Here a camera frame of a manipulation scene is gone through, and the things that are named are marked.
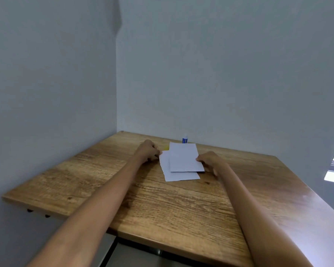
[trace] wooden table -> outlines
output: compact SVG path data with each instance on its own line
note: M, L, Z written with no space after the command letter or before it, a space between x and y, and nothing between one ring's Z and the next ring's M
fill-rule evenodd
M46 214L71 215L145 139L118 132L12 189L3 198ZM197 144L225 158L245 186L316 266L334 267L334 210L274 156ZM210 173L166 183L144 164L110 229L118 236L213 265L253 266L227 195Z

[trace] hand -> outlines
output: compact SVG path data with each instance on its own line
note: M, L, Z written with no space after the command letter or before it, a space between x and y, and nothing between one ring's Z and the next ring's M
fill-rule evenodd
M215 176L218 176L218 172L215 168L221 163L225 162L221 157L219 157L215 152L209 151L204 154L200 154L197 158L197 161L202 162L207 165L210 172L213 172Z
M147 161L154 161L158 159L158 156L162 152L157 149L157 145L155 145L151 140L147 139L140 146L134 153L134 157L139 159L141 163Z

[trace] forearm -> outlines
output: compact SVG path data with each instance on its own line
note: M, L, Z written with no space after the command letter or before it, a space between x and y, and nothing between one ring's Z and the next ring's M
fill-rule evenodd
M215 167L258 266L312 266L226 162Z
M28 266L88 267L141 164L132 157L66 220Z

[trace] stack of paper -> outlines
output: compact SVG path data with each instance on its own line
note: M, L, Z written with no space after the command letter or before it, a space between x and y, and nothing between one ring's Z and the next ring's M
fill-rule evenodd
M160 155L160 165L166 182L200 179L201 162L196 161L198 151L195 143L169 143L169 151Z

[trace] wall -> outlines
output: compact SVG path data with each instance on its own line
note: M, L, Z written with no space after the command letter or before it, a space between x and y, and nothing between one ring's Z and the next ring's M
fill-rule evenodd
M0 0L0 197L116 132L113 0ZM0 266L61 224L0 198Z
M279 157L334 208L334 0L120 0L117 129Z

